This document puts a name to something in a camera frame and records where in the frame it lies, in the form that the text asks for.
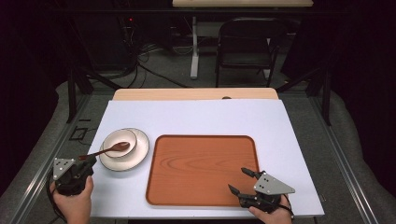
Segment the spoon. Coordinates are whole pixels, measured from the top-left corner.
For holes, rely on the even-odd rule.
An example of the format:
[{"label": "spoon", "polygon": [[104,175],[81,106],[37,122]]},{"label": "spoon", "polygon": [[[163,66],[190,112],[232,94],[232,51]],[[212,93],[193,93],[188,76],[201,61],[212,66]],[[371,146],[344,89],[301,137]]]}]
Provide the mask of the spoon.
[{"label": "spoon", "polygon": [[123,150],[127,149],[129,147],[129,145],[131,145],[129,142],[119,142],[119,143],[115,144],[114,146],[112,146],[112,147],[110,147],[108,149],[105,149],[105,150],[102,150],[102,151],[98,151],[98,152],[95,152],[95,153],[92,153],[92,154],[89,154],[89,155],[79,156],[78,160],[79,161],[84,161],[90,156],[97,156],[97,155],[100,155],[100,154],[108,152],[108,151],[123,151]]}]

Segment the white plate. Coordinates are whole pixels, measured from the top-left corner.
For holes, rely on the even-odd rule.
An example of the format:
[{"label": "white plate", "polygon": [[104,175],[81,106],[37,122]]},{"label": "white plate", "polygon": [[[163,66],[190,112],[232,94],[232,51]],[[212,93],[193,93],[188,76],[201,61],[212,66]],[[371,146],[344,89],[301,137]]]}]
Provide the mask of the white plate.
[{"label": "white plate", "polygon": [[99,159],[101,163],[112,171],[125,171],[135,167],[139,164],[143,159],[145,159],[146,155],[149,152],[149,139],[145,133],[138,129],[128,128],[124,129],[134,133],[136,135],[136,148],[130,153],[117,158],[111,158],[103,153],[99,155]]}]

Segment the wooden tray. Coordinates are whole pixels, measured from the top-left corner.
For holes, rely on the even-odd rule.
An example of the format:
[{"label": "wooden tray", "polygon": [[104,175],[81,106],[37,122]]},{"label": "wooden tray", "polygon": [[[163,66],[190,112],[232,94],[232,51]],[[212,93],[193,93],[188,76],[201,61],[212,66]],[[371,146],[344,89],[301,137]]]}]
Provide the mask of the wooden tray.
[{"label": "wooden tray", "polygon": [[228,184],[254,194],[259,171],[253,139],[244,135],[162,135],[156,143],[148,179],[153,205],[240,206]]}]

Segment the gray carpet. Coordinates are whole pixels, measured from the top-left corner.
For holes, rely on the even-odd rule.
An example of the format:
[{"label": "gray carpet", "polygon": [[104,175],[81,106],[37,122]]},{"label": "gray carpet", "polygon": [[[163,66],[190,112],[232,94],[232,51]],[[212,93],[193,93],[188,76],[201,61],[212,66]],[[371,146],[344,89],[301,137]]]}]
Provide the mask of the gray carpet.
[{"label": "gray carpet", "polygon": [[[196,80],[190,79],[190,54],[182,55],[165,50],[154,50],[150,54],[142,55],[140,59],[142,64],[150,70],[185,85],[196,88],[214,87],[215,56],[213,49],[202,49],[201,53],[199,77]],[[274,88],[283,85],[286,79],[279,72],[284,57],[284,54],[279,56],[272,85]],[[122,87],[131,85],[131,88],[180,88],[178,85],[145,72],[141,68],[137,72],[137,78],[132,84],[135,73],[113,79],[113,81]],[[244,77],[231,71],[229,74],[221,77],[221,87],[257,87],[262,86],[265,82],[264,78],[261,75],[256,75],[254,71]],[[114,74],[107,73],[104,76],[112,78]],[[51,153],[56,152],[57,157],[60,158],[75,158],[89,150],[89,144],[94,138],[96,128],[106,109],[106,103],[114,93],[100,82],[92,80],[92,84],[95,87],[95,92],[88,97],[81,95],[78,97],[82,103],[79,105],[76,119],[71,124],[65,123],[68,114],[66,83],[58,88],[60,100],[51,122],[21,171],[0,199],[0,223],[11,223],[15,220],[20,223],[50,223],[55,218],[46,193],[42,190],[43,186],[36,186],[34,188],[36,192],[32,193],[31,190],[28,190],[29,185],[32,180],[40,177],[38,173],[47,172],[50,169],[49,166],[43,166]],[[326,215],[318,217],[317,222],[368,223],[361,215],[362,211],[357,206],[354,194],[351,193],[351,188],[346,182],[346,176],[340,169],[334,154],[334,141],[328,134],[329,127],[323,126],[323,120],[318,115],[315,102],[319,101],[319,98],[307,98],[302,92],[305,87],[305,83],[302,83],[288,92],[279,94],[279,97],[287,108],[318,194],[323,198],[322,205]],[[377,184],[375,177],[362,160],[356,129],[343,101],[336,94],[333,94],[331,99],[331,121],[331,132],[335,134],[337,144],[343,149],[353,174],[359,180],[363,195],[371,205],[377,222],[392,223],[396,220],[395,199]],[[78,137],[80,134],[78,129],[84,128],[88,129],[88,132],[83,139],[69,140],[70,137]],[[292,167],[285,164],[285,169],[292,169]],[[93,218],[92,223],[115,223],[115,220]],[[117,220],[117,223],[127,223],[127,220]],[[132,220],[131,223],[148,222]],[[315,221],[313,218],[297,218],[294,223],[315,223]]]}]

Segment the desk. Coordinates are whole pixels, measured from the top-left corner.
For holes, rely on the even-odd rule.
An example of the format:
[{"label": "desk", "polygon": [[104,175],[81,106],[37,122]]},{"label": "desk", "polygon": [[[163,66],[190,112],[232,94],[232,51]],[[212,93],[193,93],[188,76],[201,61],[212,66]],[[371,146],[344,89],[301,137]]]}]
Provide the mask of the desk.
[{"label": "desk", "polygon": [[[223,96],[233,99],[219,100]],[[290,195],[295,216],[324,214],[286,109],[275,90],[118,90],[107,106],[89,153],[97,151],[109,133],[126,127],[147,134],[148,155],[125,172],[107,170],[101,162],[93,166],[93,217],[253,218],[241,207],[150,205],[145,197],[149,169],[155,140],[163,134],[249,135],[255,141],[260,168],[296,189]]]},{"label": "desk", "polygon": [[[312,0],[173,0],[173,7],[312,7]],[[198,25],[196,17],[192,17],[192,79],[198,78]]]}]

